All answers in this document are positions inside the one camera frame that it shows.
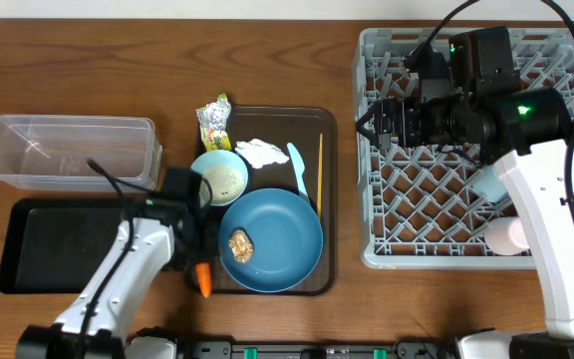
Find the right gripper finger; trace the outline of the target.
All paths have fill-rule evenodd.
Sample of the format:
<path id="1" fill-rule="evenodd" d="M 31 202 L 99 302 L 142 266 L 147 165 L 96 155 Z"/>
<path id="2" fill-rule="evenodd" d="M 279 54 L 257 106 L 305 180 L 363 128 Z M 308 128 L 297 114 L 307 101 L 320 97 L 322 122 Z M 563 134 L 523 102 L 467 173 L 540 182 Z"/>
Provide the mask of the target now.
<path id="1" fill-rule="evenodd" d="M 378 107 L 380 106 L 379 102 L 373 102 L 371 104 L 371 106 L 367 109 L 367 111 L 358 119 L 358 121 L 356 122 L 356 125 L 358 128 L 362 127 L 365 123 L 367 123 L 368 121 L 370 121 L 375 112 L 378 110 Z"/>
<path id="2" fill-rule="evenodd" d="M 371 146 L 378 148 L 380 146 L 380 136 L 373 132 L 366 129 L 363 125 L 357 124 L 356 131 L 358 134 L 362 135 L 365 139 L 368 140 Z"/>

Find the orange carrot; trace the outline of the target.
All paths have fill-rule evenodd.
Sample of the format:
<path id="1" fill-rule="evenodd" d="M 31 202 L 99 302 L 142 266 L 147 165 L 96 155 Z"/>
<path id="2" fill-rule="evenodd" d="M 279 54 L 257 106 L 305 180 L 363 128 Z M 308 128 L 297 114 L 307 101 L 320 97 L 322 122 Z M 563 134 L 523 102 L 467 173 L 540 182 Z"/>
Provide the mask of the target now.
<path id="1" fill-rule="evenodd" d="M 208 262 L 200 262 L 194 266 L 194 271 L 198 281 L 200 293 L 203 297 L 209 298 L 212 294 L 211 266 Z"/>

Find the dark blue plate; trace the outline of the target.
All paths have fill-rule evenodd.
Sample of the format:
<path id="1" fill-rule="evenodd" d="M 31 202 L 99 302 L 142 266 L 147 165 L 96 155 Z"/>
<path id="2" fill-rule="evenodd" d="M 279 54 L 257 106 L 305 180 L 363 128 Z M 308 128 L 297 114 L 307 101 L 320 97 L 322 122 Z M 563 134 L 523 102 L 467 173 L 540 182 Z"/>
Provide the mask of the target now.
<path id="1" fill-rule="evenodd" d="M 253 245 L 246 263 L 235 260 L 229 239 L 241 229 Z M 220 261 L 243 287 L 263 293 L 290 289 L 318 264 L 324 233 L 316 212 L 297 194 L 262 188 L 240 197 L 225 213 L 218 233 Z"/>

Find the light blue cup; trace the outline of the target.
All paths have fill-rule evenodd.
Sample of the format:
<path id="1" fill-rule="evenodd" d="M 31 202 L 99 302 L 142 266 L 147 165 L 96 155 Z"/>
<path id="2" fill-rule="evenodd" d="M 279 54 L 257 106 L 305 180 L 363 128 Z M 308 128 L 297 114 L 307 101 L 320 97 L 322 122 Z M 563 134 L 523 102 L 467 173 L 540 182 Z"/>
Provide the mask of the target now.
<path id="1" fill-rule="evenodd" d="M 507 189 L 499 179 L 494 166 L 480 169 L 470 187 L 478 196 L 485 198 L 490 203 L 498 203 L 508 197 Z"/>

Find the white tissue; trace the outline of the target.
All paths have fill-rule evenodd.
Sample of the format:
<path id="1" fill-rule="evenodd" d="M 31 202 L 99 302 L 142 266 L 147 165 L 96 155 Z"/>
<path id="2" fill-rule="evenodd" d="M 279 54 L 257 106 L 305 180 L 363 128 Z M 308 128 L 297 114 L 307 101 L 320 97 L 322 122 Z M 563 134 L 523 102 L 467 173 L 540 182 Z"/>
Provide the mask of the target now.
<path id="1" fill-rule="evenodd" d="M 260 139 L 237 142 L 234 150 L 257 170 L 273 164 L 283 165 L 289 161 L 289 157 L 278 147 Z"/>

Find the foil snack wrapper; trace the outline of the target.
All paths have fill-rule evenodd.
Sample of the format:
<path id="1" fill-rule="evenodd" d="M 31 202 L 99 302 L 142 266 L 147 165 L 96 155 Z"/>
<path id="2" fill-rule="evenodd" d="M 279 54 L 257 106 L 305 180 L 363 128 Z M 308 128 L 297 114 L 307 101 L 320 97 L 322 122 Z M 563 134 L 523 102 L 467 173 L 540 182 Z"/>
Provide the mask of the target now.
<path id="1" fill-rule="evenodd" d="M 230 114 L 231 104 L 225 93 L 220 94 L 215 102 L 196 110 L 200 137 L 208 152 L 232 150 L 231 142 L 226 132 Z"/>

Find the pink cup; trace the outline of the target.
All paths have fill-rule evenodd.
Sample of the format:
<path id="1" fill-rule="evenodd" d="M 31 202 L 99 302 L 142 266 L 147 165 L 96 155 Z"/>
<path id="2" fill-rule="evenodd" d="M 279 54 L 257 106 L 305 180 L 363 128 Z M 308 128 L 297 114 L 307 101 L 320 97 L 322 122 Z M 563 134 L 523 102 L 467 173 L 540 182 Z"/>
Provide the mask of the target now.
<path id="1" fill-rule="evenodd" d="M 488 248 L 497 255 L 511 256 L 530 248 L 519 217 L 492 220 L 483 233 Z"/>

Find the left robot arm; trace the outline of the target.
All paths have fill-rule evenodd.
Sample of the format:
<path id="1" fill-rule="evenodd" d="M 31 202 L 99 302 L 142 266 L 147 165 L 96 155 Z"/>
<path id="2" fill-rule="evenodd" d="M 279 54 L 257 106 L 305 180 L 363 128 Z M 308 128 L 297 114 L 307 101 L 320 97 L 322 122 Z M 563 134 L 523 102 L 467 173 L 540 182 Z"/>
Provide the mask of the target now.
<path id="1" fill-rule="evenodd" d="M 122 221 L 102 263 L 72 305 L 48 326 L 30 325 L 16 346 L 18 358 L 177 358 L 182 345 L 160 328 L 136 335 L 130 328 L 156 275 L 170 262 L 198 259 L 201 226 L 215 187 L 206 176 L 180 170 L 170 191 L 124 193 L 127 182 L 95 162 L 90 167 L 117 193 Z"/>

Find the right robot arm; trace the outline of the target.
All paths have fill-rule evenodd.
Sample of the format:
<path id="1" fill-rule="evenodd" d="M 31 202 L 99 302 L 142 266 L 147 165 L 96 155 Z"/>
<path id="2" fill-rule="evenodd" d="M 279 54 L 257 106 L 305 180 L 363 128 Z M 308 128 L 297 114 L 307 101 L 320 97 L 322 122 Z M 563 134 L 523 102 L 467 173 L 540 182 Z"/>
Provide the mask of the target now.
<path id="1" fill-rule="evenodd" d="M 454 358 L 574 358 L 574 44 L 565 29 L 367 29 L 353 60 L 361 257 L 535 269 L 545 327 Z"/>

